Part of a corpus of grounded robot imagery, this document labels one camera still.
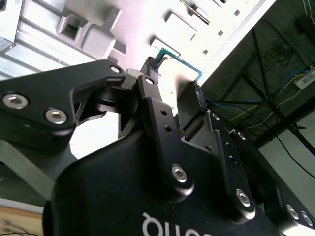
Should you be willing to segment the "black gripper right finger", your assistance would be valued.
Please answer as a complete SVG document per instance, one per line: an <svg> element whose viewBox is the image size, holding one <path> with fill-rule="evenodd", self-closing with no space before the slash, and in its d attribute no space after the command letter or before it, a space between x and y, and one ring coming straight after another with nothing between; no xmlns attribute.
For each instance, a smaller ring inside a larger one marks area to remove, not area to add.
<svg viewBox="0 0 315 236"><path fill-rule="evenodd" d="M286 236L312 236L315 219L274 168L240 131L226 131L220 117L207 108L200 86L187 85L179 98L184 139L209 150L222 178L230 211L239 220L264 213Z"/></svg>

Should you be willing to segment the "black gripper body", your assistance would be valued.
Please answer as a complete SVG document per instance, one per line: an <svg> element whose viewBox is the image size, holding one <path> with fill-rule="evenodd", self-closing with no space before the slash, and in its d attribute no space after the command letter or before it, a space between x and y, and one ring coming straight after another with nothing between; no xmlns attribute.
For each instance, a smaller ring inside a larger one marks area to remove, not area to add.
<svg viewBox="0 0 315 236"><path fill-rule="evenodd" d="M230 211L209 151L183 142L193 191L177 197L162 183L157 156L136 132L71 164L43 213L46 236L278 236L264 213L245 220Z"/></svg>

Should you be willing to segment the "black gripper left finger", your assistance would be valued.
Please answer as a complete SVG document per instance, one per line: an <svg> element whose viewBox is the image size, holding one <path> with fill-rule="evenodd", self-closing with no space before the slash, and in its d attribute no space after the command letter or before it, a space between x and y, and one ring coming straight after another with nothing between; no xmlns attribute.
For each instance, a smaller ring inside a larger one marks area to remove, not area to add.
<svg viewBox="0 0 315 236"><path fill-rule="evenodd" d="M124 87L126 73L109 60L88 62L0 83L0 160L41 196L90 202L110 190L145 190L182 201L194 189L170 107L149 71ZM75 129L107 112L125 135L76 160Z"/></svg>

